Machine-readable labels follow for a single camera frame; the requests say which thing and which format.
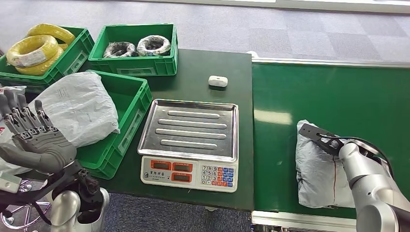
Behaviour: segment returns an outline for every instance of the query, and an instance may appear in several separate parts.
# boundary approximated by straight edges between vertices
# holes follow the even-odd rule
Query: yellow cable coil
[[[29,32],[28,36],[33,35],[51,35],[59,40],[64,41],[68,46],[74,41],[75,36],[69,32],[68,30],[54,26],[51,24],[38,24],[32,27]]]
[[[53,36],[30,36],[9,49],[6,54],[7,62],[19,68],[36,66],[51,59],[58,48],[57,40]]]
[[[57,53],[51,59],[47,60],[46,62],[33,66],[33,67],[28,67],[28,68],[16,67],[15,69],[24,75],[41,76],[46,71],[48,71],[51,65],[53,65],[54,62],[56,62],[56,60],[58,60],[61,54],[63,53],[64,53],[64,50],[61,47],[58,47]]]
[[[67,49],[68,47],[68,44],[62,43],[62,44],[59,44],[59,47],[61,47],[65,51],[65,49]]]

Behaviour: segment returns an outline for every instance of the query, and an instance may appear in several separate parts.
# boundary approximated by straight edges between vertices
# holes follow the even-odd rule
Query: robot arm
[[[376,157],[378,149],[361,139],[343,144],[333,134],[309,124],[299,133],[342,161],[356,207],[358,232],[410,232],[410,202],[393,180],[390,164]]]
[[[102,230],[104,211],[109,203],[108,192],[75,160],[76,148],[53,126],[41,101],[35,102],[35,115],[28,108],[24,95],[19,94],[17,99],[18,104],[8,90],[0,95],[0,113],[19,147],[0,144],[0,157],[9,163],[46,173],[48,178],[45,186],[35,191],[18,192],[8,188],[9,184],[2,186],[0,212],[11,217],[6,210],[8,205],[32,204],[51,225],[52,232]],[[16,179],[8,177],[4,181],[18,186]],[[47,194],[53,206],[51,221],[36,203]]]

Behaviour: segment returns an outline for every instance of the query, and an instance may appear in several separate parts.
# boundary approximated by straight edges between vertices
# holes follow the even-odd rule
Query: label on bag
[[[44,55],[44,52],[41,49],[30,52],[18,58],[15,58],[14,61],[18,63],[18,67],[29,67],[36,64],[41,64],[45,62],[47,58]]]

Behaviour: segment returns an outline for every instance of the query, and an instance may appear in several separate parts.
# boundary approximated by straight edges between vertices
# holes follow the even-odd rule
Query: keypad
[[[233,168],[203,165],[201,184],[233,187],[234,173],[235,170]]]

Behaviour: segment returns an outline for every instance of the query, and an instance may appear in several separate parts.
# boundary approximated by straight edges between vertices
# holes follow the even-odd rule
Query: gray carpet
[[[3,51],[38,23],[87,27],[97,39],[103,25],[174,22],[181,48],[410,62],[410,16],[108,0],[0,0],[0,15]],[[111,194],[105,231],[248,232],[249,225],[250,213]],[[41,222],[33,230],[49,228]]]
[[[410,62],[410,16],[135,1],[0,0],[0,49],[30,27],[174,22],[181,48],[261,57]]]

